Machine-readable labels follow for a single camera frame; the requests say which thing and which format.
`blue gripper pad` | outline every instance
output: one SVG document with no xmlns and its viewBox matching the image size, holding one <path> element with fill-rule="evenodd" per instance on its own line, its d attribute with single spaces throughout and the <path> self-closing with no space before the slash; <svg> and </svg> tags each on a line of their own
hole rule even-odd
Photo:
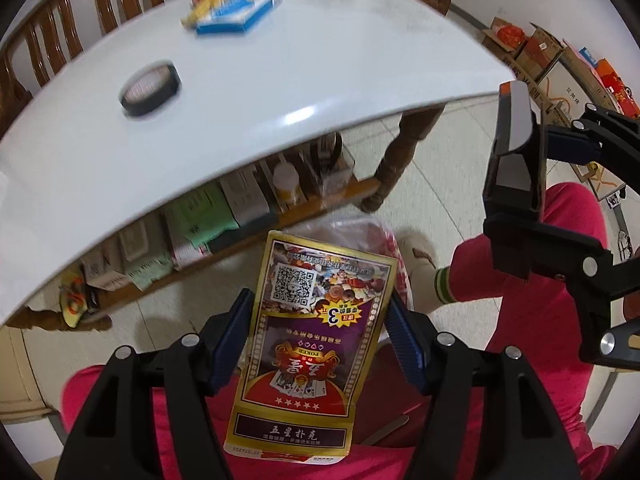
<svg viewBox="0 0 640 480">
<path fill-rule="evenodd" d="M 200 332 L 200 337 L 207 346 L 209 395 L 217 394 L 220 388 L 226 386 L 236 369 L 249 333 L 253 306 L 254 294 L 244 288 L 231 309 L 210 317 Z"/>
<path fill-rule="evenodd" d="M 431 341 L 437 330 L 427 316 L 407 310 L 395 290 L 386 310 L 385 326 L 404 378 L 421 394 L 427 395 L 426 369 L 431 357 Z"/>
</svg>

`qr code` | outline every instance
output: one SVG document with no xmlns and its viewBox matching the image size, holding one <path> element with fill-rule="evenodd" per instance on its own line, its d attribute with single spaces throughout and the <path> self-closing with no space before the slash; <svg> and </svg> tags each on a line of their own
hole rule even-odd
<svg viewBox="0 0 640 480">
<path fill-rule="evenodd" d="M 314 293 L 316 272 L 286 264 L 276 266 L 271 299 L 308 308 Z"/>
</svg>

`chair back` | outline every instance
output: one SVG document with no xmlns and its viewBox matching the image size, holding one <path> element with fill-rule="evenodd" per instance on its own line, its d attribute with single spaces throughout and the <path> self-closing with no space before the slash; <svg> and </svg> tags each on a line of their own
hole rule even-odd
<svg viewBox="0 0 640 480">
<path fill-rule="evenodd" d="M 101 31 L 109 34 L 118 27 L 111 0 L 94 1 Z M 164 0 L 149 2 L 155 7 L 164 3 Z M 140 0 L 117 0 L 117 3 L 121 22 L 142 12 Z M 67 55 L 62 48 L 60 33 L 66 43 Z M 39 86 L 43 87 L 69 60 L 82 52 L 70 0 L 42 0 L 0 47 L 0 137 L 31 99 L 31 93 L 20 84 L 12 67 L 14 51 L 23 40 L 29 49 L 35 78 Z"/>
</svg>

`tiled floor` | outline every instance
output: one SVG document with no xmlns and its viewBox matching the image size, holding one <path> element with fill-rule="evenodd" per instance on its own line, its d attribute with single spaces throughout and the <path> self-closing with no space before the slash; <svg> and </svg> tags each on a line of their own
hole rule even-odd
<svg viewBox="0 0 640 480">
<path fill-rule="evenodd" d="M 397 233 L 413 228 L 427 234 L 442 266 L 450 262 L 463 239 L 481 232 L 481 189 L 496 117 L 495 96 L 449 104 L 376 213 Z M 393 116 L 345 132 L 345 142 L 357 161 L 357 176 L 374 173 L 386 146 L 398 132 L 398 120 Z M 548 168 L 549 185 L 576 180 L 568 165 L 550 161 Z M 358 210 L 348 206 L 337 214 L 352 216 Z M 64 381 L 82 367 L 105 362 L 121 344 L 149 351 L 165 348 L 185 332 L 199 330 L 209 316 L 229 308 L 241 287 L 255 288 L 261 254 L 261 247 L 248 249 L 121 309 L 113 316 L 114 328 L 106 333 L 25 331 L 31 364 L 45 400 L 59 406 Z M 483 300 L 443 307 L 433 320 L 438 328 L 482 348 L 497 317 L 497 301 Z"/>
</svg>

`green striped sock cuff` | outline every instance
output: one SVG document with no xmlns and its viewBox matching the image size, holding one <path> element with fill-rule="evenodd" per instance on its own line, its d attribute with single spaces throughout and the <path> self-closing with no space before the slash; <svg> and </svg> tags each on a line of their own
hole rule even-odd
<svg viewBox="0 0 640 480">
<path fill-rule="evenodd" d="M 449 287 L 449 269 L 450 267 L 445 267 L 444 269 L 436 270 L 436 275 L 433 279 L 436 296 L 442 304 L 456 303 L 456 298 L 454 298 Z"/>
</svg>

